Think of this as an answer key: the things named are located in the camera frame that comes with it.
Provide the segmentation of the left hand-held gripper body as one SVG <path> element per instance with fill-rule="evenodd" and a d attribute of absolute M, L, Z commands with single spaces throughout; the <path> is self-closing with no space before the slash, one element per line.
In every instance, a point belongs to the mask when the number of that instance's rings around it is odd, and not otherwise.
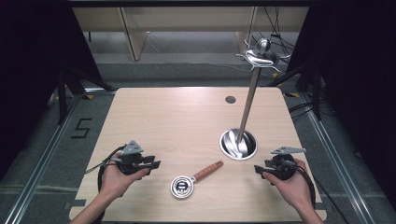
<path fill-rule="evenodd" d="M 143 148 L 134 140 L 117 148 L 115 153 L 117 157 L 114 159 L 114 162 L 124 175 L 132 175 L 142 169 L 150 168 L 149 162 L 142 156 Z"/>

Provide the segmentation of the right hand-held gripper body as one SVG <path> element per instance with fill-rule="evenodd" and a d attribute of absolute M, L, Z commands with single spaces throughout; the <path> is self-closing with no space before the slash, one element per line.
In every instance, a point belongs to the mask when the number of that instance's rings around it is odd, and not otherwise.
<path fill-rule="evenodd" d="M 274 157 L 271 159 L 276 164 L 275 167 L 268 167 L 270 170 L 274 170 L 274 176 L 281 180 L 287 180 L 291 178 L 296 169 L 296 161 L 293 158 L 295 153 L 305 153 L 305 148 L 297 147 L 280 147 L 271 151 Z"/>

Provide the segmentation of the metal ladle with wooden handle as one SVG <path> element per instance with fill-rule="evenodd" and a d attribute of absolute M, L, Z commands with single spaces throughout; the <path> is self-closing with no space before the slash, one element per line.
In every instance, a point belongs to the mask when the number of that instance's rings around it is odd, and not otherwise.
<path fill-rule="evenodd" d="M 223 166 L 223 161 L 217 161 L 193 176 L 180 175 L 175 177 L 170 184 L 172 195 L 180 200 L 190 197 L 194 190 L 194 184 L 216 172 Z"/>

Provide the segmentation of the metal utensil rack with hooks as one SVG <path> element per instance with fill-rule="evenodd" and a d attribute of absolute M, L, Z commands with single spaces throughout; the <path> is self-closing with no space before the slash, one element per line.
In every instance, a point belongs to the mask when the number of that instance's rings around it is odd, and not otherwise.
<path fill-rule="evenodd" d="M 248 160 L 258 150 L 258 140 L 247 130 L 248 116 L 262 69 L 270 68 L 279 72 L 276 66 L 280 60 L 280 57 L 271 51 L 271 41 L 267 38 L 260 39 L 256 45 L 247 45 L 247 48 L 243 54 L 240 54 L 240 57 L 251 65 L 252 72 L 243 116 L 238 128 L 225 131 L 219 139 L 219 146 L 223 154 L 235 161 Z"/>

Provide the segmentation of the person's left hand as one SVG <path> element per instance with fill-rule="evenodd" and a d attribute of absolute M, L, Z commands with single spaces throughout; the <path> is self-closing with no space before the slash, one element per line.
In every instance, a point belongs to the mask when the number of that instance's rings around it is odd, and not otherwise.
<path fill-rule="evenodd" d="M 135 181 L 142 179 L 149 172 L 149 169 L 145 168 L 132 175 L 125 175 L 117 166 L 116 159 L 119 157 L 120 153 L 117 152 L 108 162 L 99 191 L 102 198 L 111 202 L 121 197 Z"/>

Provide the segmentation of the person's right hand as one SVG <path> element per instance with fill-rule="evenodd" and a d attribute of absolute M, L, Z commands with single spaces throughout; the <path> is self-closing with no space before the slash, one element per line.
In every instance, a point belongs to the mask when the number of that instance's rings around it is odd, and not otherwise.
<path fill-rule="evenodd" d="M 263 172 L 262 176 L 279 190 L 283 199 L 294 209 L 303 212 L 314 209 L 308 184 L 299 172 L 288 180 L 280 180 L 267 172 Z"/>

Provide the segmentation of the black tripod stand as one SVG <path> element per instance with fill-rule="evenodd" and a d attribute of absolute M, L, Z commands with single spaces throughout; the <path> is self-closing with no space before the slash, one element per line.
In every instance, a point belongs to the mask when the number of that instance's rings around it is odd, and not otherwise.
<path fill-rule="evenodd" d="M 312 59 L 308 59 L 305 62 L 297 65 L 290 69 L 286 74 L 280 78 L 275 79 L 269 84 L 265 84 L 265 87 L 276 87 L 292 77 L 299 75 L 300 78 L 297 81 L 296 89 L 298 91 L 307 91 L 309 87 L 312 87 L 312 109 L 317 120 L 321 120 L 319 102 L 320 102 L 320 75 L 316 64 Z"/>
<path fill-rule="evenodd" d="M 73 95 L 80 96 L 85 92 L 81 80 L 85 79 L 105 91 L 115 91 L 116 88 L 106 84 L 101 78 L 94 77 L 73 66 L 65 66 L 58 74 L 58 98 L 59 98 L 59 124 L 62 124 L 68 115 L 66 102 L 66 90 L 70 90 Z"/>

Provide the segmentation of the dark curtain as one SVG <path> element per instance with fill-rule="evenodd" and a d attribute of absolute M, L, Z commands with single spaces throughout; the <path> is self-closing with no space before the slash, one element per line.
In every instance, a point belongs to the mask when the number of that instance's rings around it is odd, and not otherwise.
<path fill-rule="evenodd" d="M 73 67 L 100 80 L 74 10 L 64 0 L 0 0 L 0 180 Z"/>
<path fill-rule="evenodd" d="M 310 60 L 396 210 L 396 0 L 308 0 L 290 67 Z"/>

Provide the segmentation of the aluminium floor rail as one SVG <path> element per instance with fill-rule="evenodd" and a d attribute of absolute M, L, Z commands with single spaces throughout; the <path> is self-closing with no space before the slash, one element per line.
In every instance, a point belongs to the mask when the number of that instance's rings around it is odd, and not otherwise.
<path fill-rule="evenodd" d="M 321 120 L 313 112 L 310 96 L 303 92 L 292 97 L 286 93 L 293 124 L 306 159 L 326 205 L 327 224 L 375 224 L 375 217 L 348 171 Z"/>
<path fill-rule="evenodd" d="M 52 97 L 25 148 L 0 181 L 0 224 L 67 224 L 114 94 L 66 95 L 59 122 Z"/>

